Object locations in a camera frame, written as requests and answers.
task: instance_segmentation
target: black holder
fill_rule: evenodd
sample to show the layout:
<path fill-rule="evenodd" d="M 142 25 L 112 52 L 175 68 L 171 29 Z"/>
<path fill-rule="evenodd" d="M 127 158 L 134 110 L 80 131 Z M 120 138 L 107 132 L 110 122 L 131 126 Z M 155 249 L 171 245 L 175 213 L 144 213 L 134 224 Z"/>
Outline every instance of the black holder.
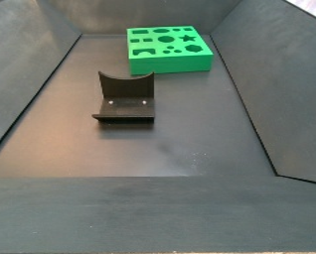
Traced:
<path fill-rule="evenodd" d="M 132 78 L 116 78 L 99 72 L 103 94 L 98 121 L 154 120 L 154 72 Z"/>

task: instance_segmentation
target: circle-shaped hole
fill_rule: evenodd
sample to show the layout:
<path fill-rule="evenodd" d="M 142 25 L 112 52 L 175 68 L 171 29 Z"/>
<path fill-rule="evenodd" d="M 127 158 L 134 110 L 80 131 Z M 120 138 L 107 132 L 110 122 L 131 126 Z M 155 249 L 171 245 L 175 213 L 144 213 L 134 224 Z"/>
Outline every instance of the circle-shaped hole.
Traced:
<path fill-rule="evenodd" d="M 170 36 L 162 36 L 162 37 L 158 38 L 158 41 L 161 43 L 171 43 L 174 41 L 174 38 L 170 37 Z"/>

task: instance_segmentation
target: bin floor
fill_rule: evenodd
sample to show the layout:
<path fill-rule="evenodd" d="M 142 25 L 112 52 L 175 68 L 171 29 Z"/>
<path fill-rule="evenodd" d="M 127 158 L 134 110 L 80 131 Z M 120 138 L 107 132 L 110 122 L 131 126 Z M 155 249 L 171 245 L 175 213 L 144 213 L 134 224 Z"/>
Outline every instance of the bin floor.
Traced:
<path fill-rule="evenodd" d="M 98 71 L 128 77 L 124 36 L 84 36 L 0 149 L 0 177 L 270 176 L 236 87 L 211 71 L 155 75 L 155 122 L 100 125 Z"/>

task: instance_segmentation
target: green foam block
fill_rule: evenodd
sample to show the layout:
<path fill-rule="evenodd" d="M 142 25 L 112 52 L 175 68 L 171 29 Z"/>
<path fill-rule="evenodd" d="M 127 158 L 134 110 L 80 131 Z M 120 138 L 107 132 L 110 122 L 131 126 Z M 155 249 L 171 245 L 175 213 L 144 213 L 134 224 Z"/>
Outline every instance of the green foam block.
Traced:
<path fill-rule="evenodd" d="M 214 54 L 194 27 L 127 29 L 130 72 L 210 70 Z"/>

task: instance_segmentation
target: dark gray surface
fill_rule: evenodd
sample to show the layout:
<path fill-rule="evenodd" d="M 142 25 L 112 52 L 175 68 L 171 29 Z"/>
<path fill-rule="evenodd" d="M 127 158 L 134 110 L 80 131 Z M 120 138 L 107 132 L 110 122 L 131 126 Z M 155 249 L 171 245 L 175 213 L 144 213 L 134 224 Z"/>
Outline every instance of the dark gray surface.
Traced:
<path fill-rule="evenodd" d="M 83 36 L 0 146 L 0 177 L 167 177 L 272 170 L 218 58 L 155 75 L 154 125 L 103 125 L 98 71 L 130 77 L 124 36 Z"/>
<path fill-rule="evenodd" d="M 78 37 L 47 1 L 0 1 L 0 139 Z"/>
<path fill-rule="evenodd" d="M 49 0 L 84 34 L 131 27 L 194 26 L 209 34 L 240 0 Z"/>
<path fill-rule="evenodd" d="M 316 185 L 284 178 L 0 180 L 0 252 L 316 251 Z"/>
<path fill-rule="evenodd" d="M 244 0 L 213 37 L 278 174 L 316 182 L 316 18 Z"/>

